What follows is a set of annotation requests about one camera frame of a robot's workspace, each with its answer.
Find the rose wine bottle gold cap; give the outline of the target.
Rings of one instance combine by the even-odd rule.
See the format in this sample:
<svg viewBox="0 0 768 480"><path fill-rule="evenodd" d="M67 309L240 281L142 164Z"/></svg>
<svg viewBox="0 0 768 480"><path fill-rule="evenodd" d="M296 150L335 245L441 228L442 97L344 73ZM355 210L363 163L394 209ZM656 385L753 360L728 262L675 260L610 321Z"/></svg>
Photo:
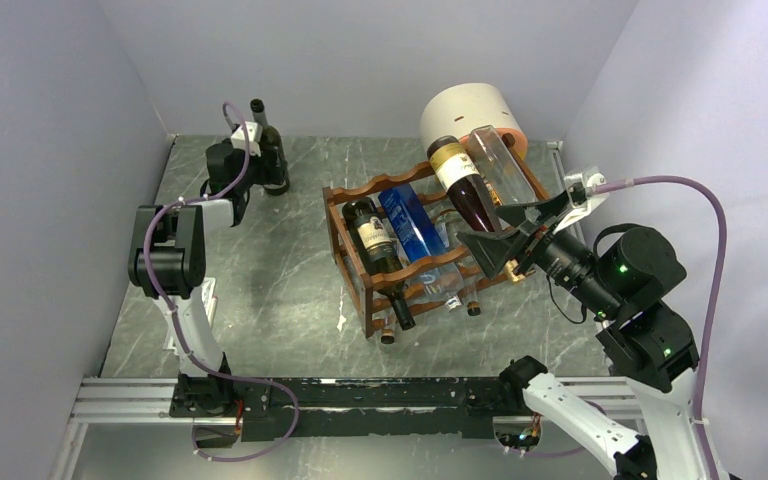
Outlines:
<svg viewBox="0 0 768 480"><path fill-rule="evenodd" d="M431 143L426 156L454 209L465 220L467 228L464 231L503 232L513 229L497 215L497 207L493 206L482 176L457 138L438 138ZM514 266L510 266L510 262L498 276L514 284L523 282L526 276L514 274Z"/></svg>

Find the green wine bottle silver cap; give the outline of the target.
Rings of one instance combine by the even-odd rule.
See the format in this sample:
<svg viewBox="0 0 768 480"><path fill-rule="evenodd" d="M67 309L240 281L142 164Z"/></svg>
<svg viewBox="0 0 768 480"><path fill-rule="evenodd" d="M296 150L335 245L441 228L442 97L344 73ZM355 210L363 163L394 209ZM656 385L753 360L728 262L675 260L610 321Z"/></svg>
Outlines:
<svg viewBox="0 0 768 480"><path fill-rule="evenodd" d="M268 180L263 185L264 190L270 196L283 195L290 188L290 179L282 137L268 121L265 104L260 98L252 99L249 106L253 119L262 128L259 145L264 162L268 165Z"/></svg>

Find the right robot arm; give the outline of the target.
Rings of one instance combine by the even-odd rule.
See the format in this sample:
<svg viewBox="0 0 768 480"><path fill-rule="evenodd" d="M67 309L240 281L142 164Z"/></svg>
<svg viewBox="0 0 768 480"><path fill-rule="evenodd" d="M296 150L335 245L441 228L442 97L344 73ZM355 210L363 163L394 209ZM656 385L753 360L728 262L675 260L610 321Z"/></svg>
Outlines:
<svg viewBox="0 0 768 480"><path fill-rule="evenodd" d="M633 392L646 431L617 424L531 356L500 374L508 412L529 409L548 419L616 479L727 477L695 391L702 358L692 329L664 301L686 272L657 230L627 225L601 256L567 232L529 223L504 233L462 232L459 240L484 274L510 260L535 266L602 323L598 341Z"/></svg>

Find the clear glass bottle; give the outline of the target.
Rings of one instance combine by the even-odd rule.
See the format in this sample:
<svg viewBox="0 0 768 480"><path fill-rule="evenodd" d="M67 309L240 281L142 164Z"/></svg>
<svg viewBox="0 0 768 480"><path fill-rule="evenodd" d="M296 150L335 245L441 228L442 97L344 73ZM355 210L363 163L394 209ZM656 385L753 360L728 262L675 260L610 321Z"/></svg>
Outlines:
<svg viewBox="0 0 768 480"><path fill-rule="evenodd" d="M474 129L467 138L467 152L483 178L494 207L540 200L503 135L493 126Z"/></svg>

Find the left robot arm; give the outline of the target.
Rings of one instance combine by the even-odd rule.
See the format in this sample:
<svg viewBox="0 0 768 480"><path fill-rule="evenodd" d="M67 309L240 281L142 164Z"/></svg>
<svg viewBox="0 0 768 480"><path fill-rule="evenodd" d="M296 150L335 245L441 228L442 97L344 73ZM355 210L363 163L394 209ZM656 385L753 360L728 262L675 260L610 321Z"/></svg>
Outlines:
<svg viewBox="0 0 768 480"><path fill-rule="evenodd" d="M287 173L281 154L265 140L242 145L225 139L207 148L206 164L201 196L138 208L128 276L167 321L179 359L179 399L221 416L235 406L237 388L202 298L206 237L242 222L252 186L284 186Z"/></svg>

